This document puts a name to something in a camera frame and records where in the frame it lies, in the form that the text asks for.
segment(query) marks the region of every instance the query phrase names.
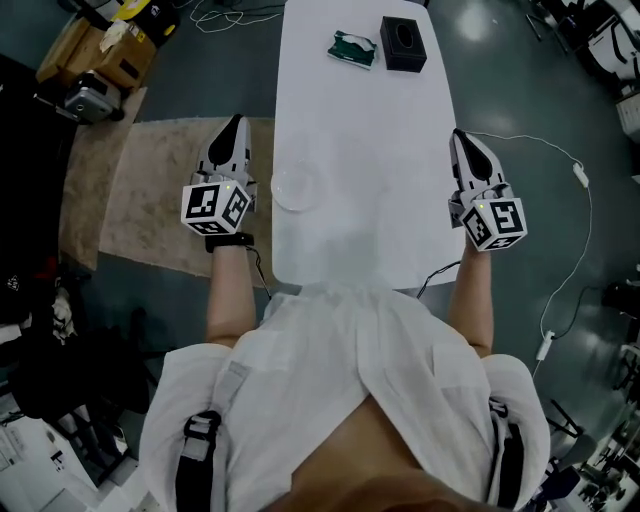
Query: green tissue packet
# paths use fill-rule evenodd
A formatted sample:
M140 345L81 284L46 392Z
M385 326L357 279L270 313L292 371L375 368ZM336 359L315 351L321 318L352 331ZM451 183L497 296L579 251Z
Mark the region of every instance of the green tissue packet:
M327 54L361 68L371 69L376 56L377 45L370 39L337 30L333 38L333 46Z

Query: black wrist strap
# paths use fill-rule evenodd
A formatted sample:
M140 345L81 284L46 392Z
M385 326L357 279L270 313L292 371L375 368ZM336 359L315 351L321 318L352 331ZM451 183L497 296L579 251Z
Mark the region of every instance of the black wrist strap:
M253 245L253 235L249 233L234 233L232 235L211 235L204 238L205 247L208 253L212 253L216 247L230 245L248 246Z

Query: person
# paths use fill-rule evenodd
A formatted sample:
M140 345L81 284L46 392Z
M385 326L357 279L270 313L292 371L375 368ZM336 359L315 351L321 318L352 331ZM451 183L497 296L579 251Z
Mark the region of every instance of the person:
M274 296L257 329L255 316L246 249L216 247L206 343L166 356L141 439L168 512L209 499L212 511L480 512L504 491L521 508L540 485L549 428L525 365L491 355L491 256L469 240L446 323L413 297L340 284ZM200 441L185 425L210 410L216 442L191 459Z

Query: chair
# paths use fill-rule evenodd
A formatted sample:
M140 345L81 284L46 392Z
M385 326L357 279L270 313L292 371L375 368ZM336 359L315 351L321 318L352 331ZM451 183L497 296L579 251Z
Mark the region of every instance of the chair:
M603 4L603 14L607 15L608 10L608 21L589 37L586 52L588 68L592 68L594 74L619 94L625 86L637 87L640 83L637 57L640 52L640 14L631 3L626 4L627 7L622 11L614 8L610 2L597 3Z
M622 345L620 347L620 355L622 356L622 366L626 368L627 374L622 379L620 384L613 387L615 391L620 389L626 389L629 384L631 387L627 393L627 402L637 402L640 396L638 396L638 384L640 384L640 364L638 364L638 358L640 358L640 347L638 345Z
M585 0L580 0L580 2L582 3L582 5L584 5ZM529 0L529 3L531 4L533 14L526 14L525 17L529 22L531 30L533 30L536 37L538 38L538 41L542 41L542 36L540 35L540 32L538 32L536 24L550 30L553 33L556 41L558 41L558 44L562 48L562 51L565 53L565 55L568 54L569 50L565 46L564 41L562 40L562 36L560 35L560 27L565 22L571 22L570 17L563 16L560 21L556 21L556 18L543 5L541 0Z
M542 483L542 493L546 501L560 500L571 494L580 483L580 474L572 467L562 471L554 471Z
M549 425L554 427L556 431L563 432L576 440L564 457L556 462L557 471L562 472L570 466L575 464L584 464L587 462L598 449L598 442L593 437L586 434L585 429L576 424L565 410L560 407L558 402L551 400L551 404L564 417L566 423L564 425L560 425L559 423L547 418Z

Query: gray floor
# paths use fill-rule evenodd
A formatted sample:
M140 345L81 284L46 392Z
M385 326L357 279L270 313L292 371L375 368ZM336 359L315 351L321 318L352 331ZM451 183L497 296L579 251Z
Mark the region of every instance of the gray floor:
M432 0L429 12L460 128L543 137L585 164L593 236L584 264L547 315L545 329L561 331L583 286L633 276L638 260L640 187L630 179L630 147L614 104L555 41L536 40L515 0ZM205 35L185 23L158 55L140 119L272 116L281 21L236 28ZM530 232L494 257L495 351L533 367L544 303L586 237L587 196L558 152L533 142L488 143L523 199ZM101 256L87 290L90 317L98 324L118 322L142 305L154 346L196 343L203 335L206 286L203 279ZM446 313L451 288L426 292L434 314ZM596 437L612 428L623 402L611 383L626 329L624 317L601 308L598 294L589 293L574 329L552 347L536 379L545 403L555 398Z
M38 69L71 14L50 0L0 2L0 53Z

